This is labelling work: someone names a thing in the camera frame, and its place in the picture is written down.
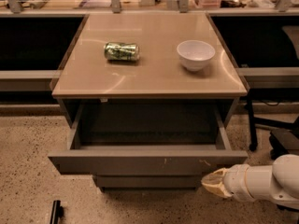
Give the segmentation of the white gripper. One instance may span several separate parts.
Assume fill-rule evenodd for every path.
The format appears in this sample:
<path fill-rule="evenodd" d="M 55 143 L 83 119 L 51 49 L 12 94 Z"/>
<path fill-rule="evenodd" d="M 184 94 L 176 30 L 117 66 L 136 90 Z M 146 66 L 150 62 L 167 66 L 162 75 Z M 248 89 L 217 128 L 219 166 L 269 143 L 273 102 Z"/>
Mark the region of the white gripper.
<path fill-rule="evenodd" d="M 212 194 L 222 198 L 235 198 L 239 202 L 246 202 L 249 200 L 249 192 L 246 186 L 246 171 L 249 166 L 247 164 L 237 164 L 231 168 L 220 168 L 203 179 L 206 182 L 202 186 Z M 221 182 L 218 184 L 209 184 L 207 182 Z"/>

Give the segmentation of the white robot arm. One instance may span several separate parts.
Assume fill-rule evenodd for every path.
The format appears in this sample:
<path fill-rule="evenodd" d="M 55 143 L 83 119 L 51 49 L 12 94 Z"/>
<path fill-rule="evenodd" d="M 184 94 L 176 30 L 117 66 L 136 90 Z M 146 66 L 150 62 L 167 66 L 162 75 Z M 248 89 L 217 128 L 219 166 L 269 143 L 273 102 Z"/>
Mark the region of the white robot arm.
<path fill-rule="evenodd" d="M 271 165 L 237 164 L 202 178 L 202 186 L 222 198 L 239 202 L 269 201 L 284 208 L 299 209 L 299 156 L 282 155 Z"/>

